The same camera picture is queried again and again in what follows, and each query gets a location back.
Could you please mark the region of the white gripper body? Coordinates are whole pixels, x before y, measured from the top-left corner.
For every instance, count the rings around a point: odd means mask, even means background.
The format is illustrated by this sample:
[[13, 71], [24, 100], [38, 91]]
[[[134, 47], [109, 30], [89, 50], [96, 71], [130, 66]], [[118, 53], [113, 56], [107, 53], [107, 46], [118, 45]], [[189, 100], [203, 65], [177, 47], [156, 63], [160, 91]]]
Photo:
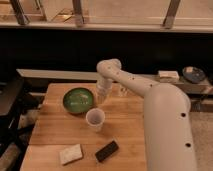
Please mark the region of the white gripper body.
[[113, 81], [100, 76], [96, 83], [97, 102], [102, 104], [111, 91]]

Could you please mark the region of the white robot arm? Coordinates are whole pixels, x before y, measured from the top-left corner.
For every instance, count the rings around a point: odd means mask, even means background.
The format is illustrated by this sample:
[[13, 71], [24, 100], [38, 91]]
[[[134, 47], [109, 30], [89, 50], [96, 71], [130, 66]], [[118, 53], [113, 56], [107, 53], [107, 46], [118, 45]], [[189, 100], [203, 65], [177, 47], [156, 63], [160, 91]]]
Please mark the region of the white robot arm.
[[97, 66], [97, 94], [105, 100], [116, 81], [144, 98], [144, 137], [148, 171], [198, 171], [190, 125], [189, 97], [171, 83], [160, 83], [121, 69], [118, 59]]

